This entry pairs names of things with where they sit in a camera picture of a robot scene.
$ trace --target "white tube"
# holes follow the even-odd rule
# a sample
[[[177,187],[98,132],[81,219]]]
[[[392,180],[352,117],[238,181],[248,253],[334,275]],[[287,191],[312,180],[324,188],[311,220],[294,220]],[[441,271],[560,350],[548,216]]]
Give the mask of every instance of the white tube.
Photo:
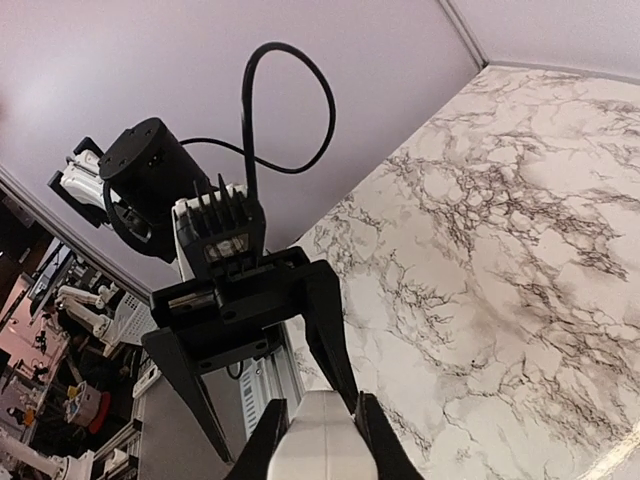
[[[0,450],[4,450],[16,460],[31,465],[36,470],[49,475],[51,478],[55,478],[60,470],[60,465],[56,462],[47,457],[43,457],[24,443],[20,443],[20,441],[11,437],[2,428],[0,428]]]

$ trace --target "white wall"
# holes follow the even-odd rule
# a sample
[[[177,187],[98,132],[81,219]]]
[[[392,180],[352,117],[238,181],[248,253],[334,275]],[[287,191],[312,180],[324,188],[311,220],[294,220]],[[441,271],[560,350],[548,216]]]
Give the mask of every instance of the white wall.
[[[173,282],[173,272],[104,228],[93,230],[45,186],[85,135],[106,149],[124,128],[156,115],[178,138],[240,144],[246,60],[265,41],[296,45],[329,79],[338,124],[326,158],[309,173],[259,171],[268,244],[279,248],[476,73],[435,0],[3,0],[0,32],[0,166],[150,287]],[[273,54],[255,91],[257,154],[288,166],[306,162],[327,121],[311,74]],[[240,157],[209,146],[191,151],[212,177],[243,179]]]
[[[490,62],[640,79],[637,0],[453,0]]]

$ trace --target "white marble tabletop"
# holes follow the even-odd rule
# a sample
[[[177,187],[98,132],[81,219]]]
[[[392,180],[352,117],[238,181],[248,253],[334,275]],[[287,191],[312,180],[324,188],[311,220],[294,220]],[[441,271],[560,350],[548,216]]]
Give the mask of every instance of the white marble tabletop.
[[[640,86],[490,67],[299,245],[425,478],[638,475]]]

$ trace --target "desk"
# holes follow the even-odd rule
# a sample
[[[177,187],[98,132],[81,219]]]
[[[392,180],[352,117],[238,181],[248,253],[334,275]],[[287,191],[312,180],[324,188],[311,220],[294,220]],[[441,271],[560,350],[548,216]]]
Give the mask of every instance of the desk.
[[[426,478],[640,471],[639,124],[640,86],[489,67],[299,242]]]

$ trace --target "black bracket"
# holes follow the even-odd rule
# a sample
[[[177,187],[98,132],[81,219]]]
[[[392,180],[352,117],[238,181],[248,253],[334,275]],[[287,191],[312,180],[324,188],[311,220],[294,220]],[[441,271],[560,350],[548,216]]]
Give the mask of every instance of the black bracket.
[[[280,346],[280,326],[302,315],[306,338],[334,390],[353,413],[358,389],[347,354],[340,281],[329,263],[311,263],[299,247],[268,255],[257,267],[219,272],[155,292],[151,311],[159,330],[142,344],[191,409],[227,462],[233,456],[201,375]]]

